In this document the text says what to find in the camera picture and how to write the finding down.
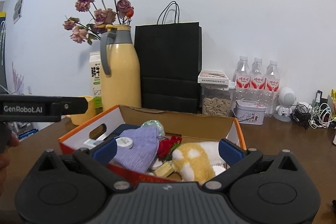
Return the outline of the person's left hand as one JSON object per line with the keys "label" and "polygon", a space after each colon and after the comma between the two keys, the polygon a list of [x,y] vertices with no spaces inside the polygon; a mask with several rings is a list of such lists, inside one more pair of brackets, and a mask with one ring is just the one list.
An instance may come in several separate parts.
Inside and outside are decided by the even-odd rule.
{"label": "person's left hand", "polygon": [[[15,134],[11,134],[11,137],[7,143],[8,147],[17,147],[19,145],[19,140]],[[5,189],[5,181],[7,178],[7,167],[10,165],[10,157],[5,148],[4,152],[0,154],[0,196],[3,194]]]}

